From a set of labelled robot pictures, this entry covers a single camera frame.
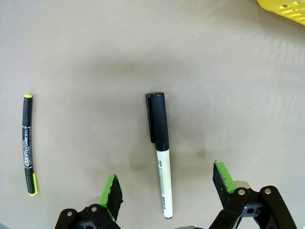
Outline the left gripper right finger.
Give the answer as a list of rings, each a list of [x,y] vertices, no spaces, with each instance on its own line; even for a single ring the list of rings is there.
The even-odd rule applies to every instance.
[[[260,229],[297,228],[278,189],[265,186],[260,191],[238,187],[223,162],[213,164],[213,183],[223,209],[211,229],[236,229],[243,218],[253,218]]]

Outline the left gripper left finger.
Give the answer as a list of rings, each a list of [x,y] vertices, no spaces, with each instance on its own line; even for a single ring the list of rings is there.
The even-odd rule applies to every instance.
[[[55,225],[56,229],[118,229],[117,217],[122,199],[122,190],[116,175],[109,176],[99,203],[91,204],[78,212],[64,209]]]

